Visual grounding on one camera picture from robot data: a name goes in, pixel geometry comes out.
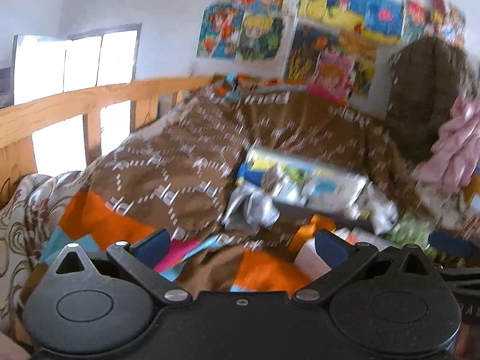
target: pink clothing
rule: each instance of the pink clothing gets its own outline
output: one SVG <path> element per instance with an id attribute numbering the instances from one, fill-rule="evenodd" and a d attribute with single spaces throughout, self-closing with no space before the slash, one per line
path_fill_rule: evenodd
<path id="1" fill-rule="evenodd" d="M 458 97 L 450 111 L 452 119 L 438 130 L 431 147 L 433 156 L 420 163 L 411 176 L 447 193 L 466 187 L 480 156 L 480 100 Z"/>

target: wall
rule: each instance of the wall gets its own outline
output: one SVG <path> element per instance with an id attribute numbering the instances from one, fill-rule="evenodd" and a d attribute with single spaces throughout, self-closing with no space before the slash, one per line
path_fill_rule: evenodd
<path id="1" fill-rule="evenodd" d="M 0 68 L 11 66 L 15 35 L 57 36 L 63 0 L 0 0 Z"/>
<path id="2" fill-rule="evenodd" d="M 231 63 L 195 59 L 203 10 L 216 0 L 65 0 L 61 33 L 74 34 L 127 23 L 142 23 L 137 78 L 185 75 L 194 72 L 232 71 Z M 452 0 L 465 10 L 468 20 L 467 49 L 480 53 L 480 0 Z M 383 115 L 390 88 L 383 49 L 368 100 L 359 105 L 366 112 Z"/>

